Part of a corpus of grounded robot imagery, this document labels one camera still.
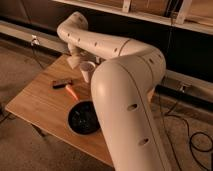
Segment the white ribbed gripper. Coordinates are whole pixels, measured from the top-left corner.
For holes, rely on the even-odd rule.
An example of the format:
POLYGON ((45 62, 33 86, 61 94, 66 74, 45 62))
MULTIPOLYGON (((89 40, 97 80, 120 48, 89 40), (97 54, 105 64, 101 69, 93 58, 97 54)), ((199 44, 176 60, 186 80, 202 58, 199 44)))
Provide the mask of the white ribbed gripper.
POLYGON ((68 50, 71 56, 67 58, 67 62, 72 69, 75 69, 83 59, 83 50, 73 44, 68 45, 68 50))

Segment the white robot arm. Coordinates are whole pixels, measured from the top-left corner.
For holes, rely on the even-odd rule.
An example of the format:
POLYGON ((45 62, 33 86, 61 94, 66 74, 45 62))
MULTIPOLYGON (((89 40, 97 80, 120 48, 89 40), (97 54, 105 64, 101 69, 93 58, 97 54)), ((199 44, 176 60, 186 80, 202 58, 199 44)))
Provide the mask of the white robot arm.
POLYGON ((104 59, 92 76, 91 94, 115 170, 172 171, 148 101, 165 75, 162 52, 135 39, 90 32, 79 12, 57 34, 104 59))

